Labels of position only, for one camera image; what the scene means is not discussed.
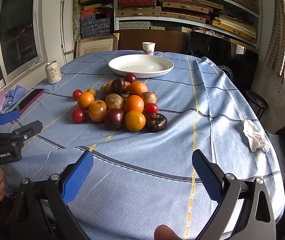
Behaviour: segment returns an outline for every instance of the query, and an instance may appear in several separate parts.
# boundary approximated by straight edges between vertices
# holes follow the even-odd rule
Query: curtain
[[[265,64],[284,80],[285,76],[285,6],[284,0],[275,0],[274,22]]]

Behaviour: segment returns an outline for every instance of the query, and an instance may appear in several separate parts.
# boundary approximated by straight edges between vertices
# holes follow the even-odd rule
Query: wire
[[[231,81],[234,80],[234,74],[232,73],[230,68],[228,68],[227,66],[218,66],[218,68],[224,71]]]

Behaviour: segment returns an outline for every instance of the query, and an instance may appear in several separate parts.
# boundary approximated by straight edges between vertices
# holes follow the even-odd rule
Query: blue tablecloth
[[[25,142],[20,162],[4,165],[7,182],[18,187],[24,177],[44,180],[76,162],[85,149],[94,154],[89,173],[70,210],[92,240],[152,239],[165,224],[182,238],[194,239],[217,206],[210,200],[191,163],[199,148],[209,161],[239,179],[262,176],[275,218],[282,215],[284,187],[273,147],[266,154],[249,150],[243,120],[263,128],[241,93],[225,73],[207,58],[155,52],[170,59],[173,70],[160,77],[141,79],[158,96],[159,112],[168,119],[166,129],[132,133],[108,130],[104,123],[74,124],[75,89],[100,86],[117,74],[108,62],[141,51],[102,51],[81,56],[61,68],[62,80],[42,81],[42,94],[22,114],[19,123],[43,123],[42,132]],[[12,131],[6,124],[0,131]],[[242,201],[226,228],[235,225]]]

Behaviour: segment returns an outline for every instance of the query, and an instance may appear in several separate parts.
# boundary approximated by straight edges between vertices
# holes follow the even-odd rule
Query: fruit pile
[[[73,98],[79,106],[72,113],[75,123],[90,120],[96,123],[105,122],[111,130],[119,130],[123,125],[132,132],[138,132],[146,125],[150,132],[158,132],[167,125],[167,118],[158,113],[157,95],[148,92],[147,86],[137,81],[129,73],[124,78],[115,78],[100,88],[102,97],[95,101],[96,91],[88,89],[82,92],[77,89]]]

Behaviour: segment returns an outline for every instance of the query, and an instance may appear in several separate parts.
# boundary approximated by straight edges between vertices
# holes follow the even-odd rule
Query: smartphone
[[[14,110],[19,110],[22,114],[43,92],[43,89],[34,89],[18,103]]]

